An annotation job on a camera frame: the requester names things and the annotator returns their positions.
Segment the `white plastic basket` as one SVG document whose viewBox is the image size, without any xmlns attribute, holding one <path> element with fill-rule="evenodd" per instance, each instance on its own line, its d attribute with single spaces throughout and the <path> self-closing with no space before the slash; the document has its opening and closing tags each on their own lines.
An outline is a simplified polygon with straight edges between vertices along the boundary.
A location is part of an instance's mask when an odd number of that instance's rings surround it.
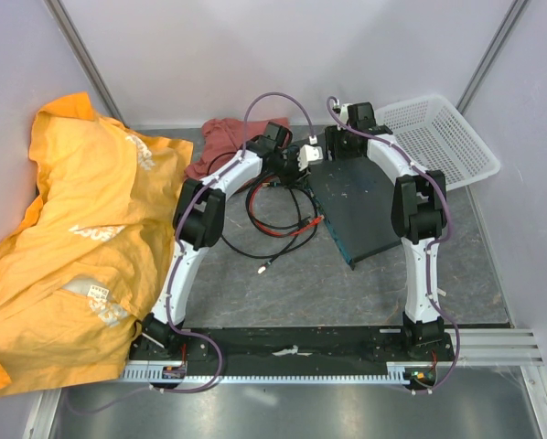
<svg viewBox="0 0 547 439">
<path fill-rule="evenodd" d="M 376 121 L 389 127 L 414 161 L 444 172 L 446 188 L 496 175 L 500 162 L 456 107 L 437 94 L 386 105 Z"/>
</svg>

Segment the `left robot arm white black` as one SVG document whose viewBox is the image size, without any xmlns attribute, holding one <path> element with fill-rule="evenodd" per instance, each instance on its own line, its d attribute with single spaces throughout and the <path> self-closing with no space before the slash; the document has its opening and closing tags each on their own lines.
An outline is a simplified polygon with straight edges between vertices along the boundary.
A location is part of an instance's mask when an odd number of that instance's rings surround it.
<svg viewBox="0 0 547 439">
<path fill-rule="evenodd" d="M 293 144 L 290 137 L 288 129 L 269 122 L 263 134 L 244 140 L 223 166 L 201 179 L 185 181 L 173 220 L 172 262 L 160 296 L 143 323 L 142 336 L 159 358 L 173 359 L 180 352 L 182 339 L 177 331 L 185 321 L 198 268 L 223 232 L 228 199 L 268 173 L 296 181 L 311 162 L 322 157 L 315 134 Z"/>
</svg>

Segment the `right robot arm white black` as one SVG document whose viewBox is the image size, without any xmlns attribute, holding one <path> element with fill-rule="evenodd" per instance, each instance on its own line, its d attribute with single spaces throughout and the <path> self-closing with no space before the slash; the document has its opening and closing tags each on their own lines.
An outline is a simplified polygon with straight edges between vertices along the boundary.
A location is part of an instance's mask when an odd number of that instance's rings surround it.
<svg viewBox="0 0 547 439">
<path fill-rule="evenodd" d="M 366 157 L 393 183 L 391 226 L 404 248 L 407 285 L 399 345 L 406 358 L 422 359 L 445 338 L 437 292 L 438 247 L 451 234 L 445 174 L 412 159 L 392 130 L 376 123 L 370 103 L 330 96 L 327 110 L 336 122 L 327 131 L 330 157 Z"/>
</svg>

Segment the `orange cloth bag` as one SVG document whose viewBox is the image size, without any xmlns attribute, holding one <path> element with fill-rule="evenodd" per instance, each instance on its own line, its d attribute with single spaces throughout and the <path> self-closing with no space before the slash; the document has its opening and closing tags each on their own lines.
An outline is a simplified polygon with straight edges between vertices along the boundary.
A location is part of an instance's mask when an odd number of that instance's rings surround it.
<svg viewBox="0 0 547 439">
<path fill-rule="evenodd" d="M 166 279 L 192 152 L 98 113 L 84 92 L 37 112 L 38 193 L 0 242 L 0 397 L 121 374 Z"/>
</svg>

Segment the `aluminium frame rail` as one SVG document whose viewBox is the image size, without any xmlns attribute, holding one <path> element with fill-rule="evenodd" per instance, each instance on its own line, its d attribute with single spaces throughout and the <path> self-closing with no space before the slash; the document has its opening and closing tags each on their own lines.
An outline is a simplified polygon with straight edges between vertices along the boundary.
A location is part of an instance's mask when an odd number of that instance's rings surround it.
<svg viewBox="0 0 547 439">
<path fill-rule="evenodd" d="M 533 332 L 515 328 L 460 330 L 458 366 L 540 366 L 542 354 Z"/>
</svg>

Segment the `red cloth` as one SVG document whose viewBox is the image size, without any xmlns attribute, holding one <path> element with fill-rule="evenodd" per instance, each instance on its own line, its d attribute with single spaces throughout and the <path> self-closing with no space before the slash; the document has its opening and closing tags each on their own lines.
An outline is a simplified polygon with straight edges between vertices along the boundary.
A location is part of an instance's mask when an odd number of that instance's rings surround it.
<svg viewBox="0 0 547 439">
<path fill-rule="evenodd" d="M 204 147 L 199 159 L 187 168 L 186 175 L 201 179 L 227 164 L 242 147 L 243 121 L 233 118 L 211 119 L 202 125 Z"/>
</svg>

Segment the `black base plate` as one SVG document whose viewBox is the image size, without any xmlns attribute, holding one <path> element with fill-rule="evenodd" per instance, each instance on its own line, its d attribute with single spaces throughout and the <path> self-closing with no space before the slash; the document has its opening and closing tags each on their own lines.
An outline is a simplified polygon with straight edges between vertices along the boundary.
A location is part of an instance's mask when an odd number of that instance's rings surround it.
<svg viewBox="0 0 547 439">
<path fill-rule="evenodd" d="M 429 368 L 455 357 L 449 334 L 439 343 L 410 348 L 402 327 L 194 328 L 180 334 L 178 341 L 177 349 L 167 350 L 140 336 L 131 346 L 128 363 L 142 360 L 184 366 L 192 362 L 214 374 L 320 369 L 381 373 L 388 364 Z"/>
</svg>

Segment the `dark network switch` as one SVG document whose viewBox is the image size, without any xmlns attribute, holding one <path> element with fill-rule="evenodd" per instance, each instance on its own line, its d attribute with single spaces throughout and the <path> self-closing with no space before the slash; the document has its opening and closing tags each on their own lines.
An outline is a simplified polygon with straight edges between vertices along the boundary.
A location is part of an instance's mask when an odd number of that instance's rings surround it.
<svg viewBox="0 0 547 439">
<path fill-rule="evenodd" d="M 306 183 L 331 238 L 350 268 L 401 241 L 391 224 L 393 183 L 366 157 L 328 160 L 325 136 L 317 138 L 325 160 L 308 168 Z"/>
</svg>

